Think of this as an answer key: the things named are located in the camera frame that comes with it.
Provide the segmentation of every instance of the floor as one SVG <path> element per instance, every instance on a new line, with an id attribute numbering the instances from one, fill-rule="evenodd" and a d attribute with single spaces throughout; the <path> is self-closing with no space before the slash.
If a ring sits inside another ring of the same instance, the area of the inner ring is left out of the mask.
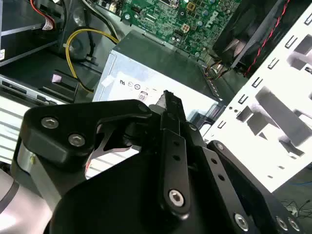
<path id="1" fill-rule="evenodd" d="M 273 193 L 289 210 L 298 211 L 304 205 L 300 209 L 298 221 L 306 233 L 312 233 L 312 182 L 303 183 L 310 181 L 312 170 L 303 169 Z"/>

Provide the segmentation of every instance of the yellow cable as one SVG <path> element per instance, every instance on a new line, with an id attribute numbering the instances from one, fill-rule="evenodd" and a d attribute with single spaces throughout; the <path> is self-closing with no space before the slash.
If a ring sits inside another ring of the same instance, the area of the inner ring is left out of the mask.
<path id="1" fill-rule="evenodd" d="M 73 77 L 75 77 L 76 79 L 78 78 L 77 75 L 76 75 L 76 72 L 74 70 L 74 67 L 73 67 L 73 64 L 70 60 L 70 54 L 69 54 L 69 46 L 72 42 L 72 40 L 74 39 L 75 36 L 77 36 L 79 33 L 83 33 L 83 32 L 94 32 L 94 33 L 98 33 L 98 34 L 101 34 L 109 39 L 111 39 L 113 42 L 115 42 L 116 44 L 119 43 L 119 40 L 117 40 L 116 38 L 114 38 L 113 36 L 105 33 L 105 32 L 102 32 L 100 30 L 96 30 L 96 29 L 89 29 L 89 28 L 84 28 L 84 29 L 78 29 L 77 31 L 74 31 L 68 38 L 67 40 L 67 43 L 66 43 L 66 60 L 67 60 L 67 63 L 68 63 L 68 66 L 73 74 Z M 81 87 L 86 90 L 87 92 L 89 93 L 92 93 L 90 92 L 89 90 L 87 90 L 81 83 L 80 83 Z"/>

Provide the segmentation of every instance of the cable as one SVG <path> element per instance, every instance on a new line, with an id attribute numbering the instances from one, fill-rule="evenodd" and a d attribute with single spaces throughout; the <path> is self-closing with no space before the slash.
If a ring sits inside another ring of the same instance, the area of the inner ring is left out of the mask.
<path id="1" fill-rule="evenodd" d="M 63 7 L 63 12 L 64 12 L 64 23 L 63 23 L 63 28 L 61 29 L 60 32 L 63 32 L 65 27 L 66 27 L 66 24 L 67 24 L 67 9 L 66 9 L 66 4 L 65 4 L 65 1 L 64 0 L 60 0 L 60 3 Z"/>
<path id="2" fill-rule="evenodd" d="M 89 25 L 87 10 L 83 9 L 83 12 L 84 12 L 84 21 L 86 23 L 86 27 L 89 27 L 90 25 Z M 91 32 L 88 31 L 87 33 L 88 33 L 88 38 L 89 38 L 89 42 L 90 42 L 90 52 L 89 52 L 89 54 L 87 54 L 87 56 L 92 58 L 93 53 L 94 53 L 94 48 L 96 45 L 94 43 Z"/>
<path id="3" fill-rule="evenodd" d="M 223 75 L 225 75 L 226 73 L 228 73 L 230 70 L 231 70 L 231 69 L 229 68 L 228 70 L 222 72 L 222 73 L 218 76 L 218 78 L 216 78 L 216 80 L 219 79 L 219 78 L 221 78 Z"/>
<path id="4" fill-rule="evenodd" d="M 35 5 L 34 5 L 34 0 L 30 0 L 30 4 L 31 4 L 32 8 L 33 8 L 38 14 L 42 15 L 44 18 L 48 18 L 48 19 L 52 22 L 53 28 L 55 28 L 55 21 L 54 21 L 54 19 L 53 19 L 51 16 L 45 15 L 45 14 L 42 13 L 40 10 L 38 10 L 38 9 L 35 7 Z"/>
<path id="5" fill-rule="evenodd" d="M 67 43 L 66 43 L 66 60 L 67 60 L 67 63 L 68 63 L 68 66 L 73 74 L 73 77 L 75 77 L 76 79 L 78 79 L 80 85 L 82 86 L 83 89 L 85 89 L 87 92 L 89 93 L 93 93 L 94 91 L 92 89 L 89 89 L 87 88 L 83 83 L 82 81 L 77 77 L 76 73 L 75 73 L 75 70 L 74 70 L 74 67 L 73 67 L 73 64 L 71 62 L 71 59 L 70 59 L 70 54 L 69 54 L 69 46 L 72 42 L 72 40 L 74 39 L 75 36 L 77 36 L 79 33 L 82 33 L 82 32 L 94 32 L 94 33 L 98 33 L 98 34 L 101 34 L 107 38 L 109 38 L 113 43 L 117 44 L 119 43 L 119 40 L 117 40 L 116 38 L 112 37 L 111 35 L 105 33 L 105 32 L 102 32 L 102 31 L 99 31 L 99 30 L 96 30 L 96 29 L 92 29 L 92 28 L 84 28 L 84 29 L 78 29 L 76 31 L 74 31 L 68 38 L 67 40 Z"/>
<path id="6" fill-rule="evenodd" d="M 207 72 L 210 70 L 210 68 L 212 68 L 213 66 L 219 65 L 222 61 L 220 60 L 219 62 L 215 62 L 210 66 L 207 66 L 206 70 L 205 70 L 205 74 L 207 74 Z"/>
<path id="7" fill-rule="evenodd" d="M 118 39 L 117 32 L 116 32 L 113 24 L 103 14 L 101 14 L 98 10 L 93 8 L 86 0 L 80 0 L 80 2 L 91 11 L 92 15 L 94 15 L 99 20 L 104 22 L 106 24 L 106 26 L 108 27 L 109 31 L 111 32 L 112 36 L 114 38 Z"/>
<path id="8" fill-rule="evenodd" d="M 304 183 L 299 183 L 299 184 L 292 184 L 292 185 L 300 186 L 300 185 L 306 185 L 306 184 L 312 184 L 312 181 L 304 182 Z"/>
<path id="9" fill-rule="evenodd" d="M 307 200 L 305 203 L 303 203 L 302 206 L 300 206 L 300 208 L 298 209 L 298 215 L 300 215 L 300 210 L 301 210 L 305 205 L 307 205 L 309 202 L 311 202 L 311 200 Z"/>
<path id="10" fill-rule="evenodd" d="M 286 13 L 286 9 L 288 7 L 288 3 L 290 2 L 291 0 L 287 0 L 287 2 L 285 3 L 284 7 L 283 7 L 283 12 L 282 14 L 277 18 L 277 22 L 275 24 L 275 26 L 273 27 L 273 29 L 271 30 L 269 36 L 264 40 L 264 42 L 262 43 L 262 45 L 258 48 L 258 53 L 256 55 L 256 57 L 254 58 L 253 60 L 253 63 L 249 66 L 249 68 L 247 69 L 247 71 L 245 72 L 244 76 L 246 76 L 251 68 L 255 65 L 255 63 L 257 62 L 257 59 L 260 57 L 260 54 L 261 54 L 261 50 L 264 48 L 264 46 L 267 44 L 268 40 L 272 37 L 275 29 L 279 26 L 280 22 L 281 22 L 281 19 L 282 17 L 284 16 L 284 14 Z"/>

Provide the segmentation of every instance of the silver screw head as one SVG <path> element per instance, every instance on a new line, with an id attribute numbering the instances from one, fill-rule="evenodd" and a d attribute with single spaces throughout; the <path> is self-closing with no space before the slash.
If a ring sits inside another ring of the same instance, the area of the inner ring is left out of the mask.
<path id="1" fill-rule="evenodd" d="M 236 224 L 241 228 L 241 230 L 248 232 L 249 226 L 245 218 L 240 214 L 235 214 L 234 216 Z"/>
<path id="2" fill-rule="evenodd" d="M 48 129 L 55 129 L 59 126 L 59 122 L 52 117 L 45 117 L 41 120 L 41 124 L 43 127 Z"/>
<path id="3" fill-rule="evenodd" d="M 178 190 L 170 190 L 169 199 L 175 206 L 182 207 L 184 205 L 184 197 Z"/>
<path id="4" fill-rule="evenodd" d="M 281 219 L 280 217 L 276 216 L 276 221 L 277 221 L 278 225 L 279 225 L 283 230 L 285 230 L 285 231 L 288 230 L 288 227 L 287 227 L 287 225 L 286 225 L 286 223 L 284 222 L 283 219 Z"/>
<path id="5" fill-rule="evenodd" d="M 290 217 L 288 217 L 288 221 L 289 221 L 289 223 L 291 224 L 291 226 L 292 226 L 297 232 L 300 231 L 300 228 L 299 228 L 298 224 L 297 224 L 294 220 L 292 220 Z"/>
<path id="6" fill-rule="evenodd" d="M 221 145 L 220 143 L 217 143 L 217 144 L 216 144 L 216 146 L 218 147 L 218 149 L 220 149 L 220 150 L 224 150 L 223 145 Z"/>
<path id="7" fill-rule="evenodd" d="M 79 134 L 71 134 L 68 137 L 68 141 L 71 145 L 76 147 L 81 147 L 86 143 L 84 137 Z"/>

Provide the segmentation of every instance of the wire bundle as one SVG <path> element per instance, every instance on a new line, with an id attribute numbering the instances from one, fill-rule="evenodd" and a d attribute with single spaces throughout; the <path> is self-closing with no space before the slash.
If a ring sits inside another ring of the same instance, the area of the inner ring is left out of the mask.
<path id="1" fill-rule="evenodd" d="M 70 44 L 71 44 L 72 40 L 74 39 L 75 36 L 77 36 L 78 34 L 83 33 L 83 32 L 94 32 L 94 33 L 101 34 L 101 35 L 107 37 L 108 39 L 110 39 L 114 44 L 119 43 L 119 40 L 116 39 L 116 38 L 114 38 L 113 36 L 111 36 L 111 35 L 105 33 L 105 32 L 102 32 L 102 31 L 99 31 L 99 30 L 96 30 L 96 29 L 93 29 L 93 28 L 82 28 L 82 29 L 78 29 L 78 30 L 74 31 L 74 32 L 69 36 L 69 38 L 68 38 L 68 40 L 67 40 L 67 43 L 66 43 L 66 50 L 65 50 L 65 51 L 66 51 L 66 60 L 67 60 L 68 66 L 69 66 L 69 68 L 70 68 L 70 70 L 71 70 L 71 72 L 72 72 L 72 74 L 73 74 L 73 77 L 76 78 L 76 79 L 78 79 L 80 85 L 82 86 L 82 88 L 83 88 L 84 90 L 86 90 L 86 91 L 89 92 L 89 93 L 93 93 L 94 90 L 89 89 L 88 87 L 86 87 L 86 86 L 82 83 L 82 81 L 78 78 L 78 76 L 77 76 L 77 74 L 76 74 L 76 72 L 75 72 L 75 70 L 74 70 L 73 64 L 72 64 L 72 62 L 71 62 L 70 53 L 69 53 L 69 47 L 70 47 Z"/>
<path id="2" fill-rule="evenodd" d="M 272 37 L 275 29 L 279 26 L 280 22 L 281 22 L 281 19 L 282 17 L 285 15 L 286 13 L 286 9 L 287 9 L 287 6 L 288 6 L 288 3 L 290 2 L 291 0 L 287 0 L 287 2 L 285 3 L 284 7 L 283 7 L 283 12 L 282 14 L 277 18 L 277 21 L 276 21 L 276 24 L 275 26 L 272 28 L 269 36 L 264 40 L 264 42 L 262 43 L 262 45 L 258 48 L 258 53 L 257 55 L 255 56 L 254 60 L 253 60 L 253 63 L 249 66 L 249 68 L 247 69 L 247 71 L 245 72 L 244 76 L 246 76 L 251 68 L 255 65 L 255 63 L 257 62 L 257 59 L 260 57 L 260 54 L 261 54 L 261 50 L 264 48 L 264 46 L 267 44 L 268 40 Z"/>
<path id="3" fill-rule="evenodd" d="M 222 61 L 220 60 L 220 61 L 218 61 L 218 62 L 213 63 L 212 65 L 207 66 L 207 68 L 205 69 L 206 78 L 207 78 L 207 79 L 214 79 L 214 80 L 217 80 L 217 79 L 221 78 L 223 75 L 225 75 L 226 73 L 228 73 L 228 72 L 231 70 L 230 68 L 228 68 L 227 70 L 221 72 L 221 74 L 220 74 L 218 77 L 216 77 L 216 78 L 210 78 L 210 77 L 209 77 L 209 74 L 208 74 L 209 70 L 210 70 L 213 66 L 221 65 L 221 64 L 222 64 Z"/>
<path id="4" fill-rule="evenodd" d="M 101 12 L 99 12 L 97 9 L 93 8 L 86 0 L 80 0 L 80 2 L 82 3 L 82 5 L 84 5 L 86 8 L 88 8 L 90 10 L 92 15 L 94 15 L 99 20 L 101 20 L 103 23 L 105 23 L 107 28 L 111 32 L 112 36 L 114 38 L 118 39 L 115 27 Z"/>
<path id="5" fill-rule="evenodd" d="M 31 4 L 32 8 L 33 8 L 38 14 L 42 15 L 43 17 L 45 17 L 46 20 L 49 20 L 49 21 L 52 23 L 53 28 L 55 28 L 55 21 L 54 21 L 54 19 L 53 19 L 51 16 L 46 15 L 46 14 L 44 14 L 43 12 L 41 12 L 40 10 L 38 10 L 38 9 L 36 8 L 35 4 L 34 4 L 34 0 L 30 0 L 30 4 Z"/>

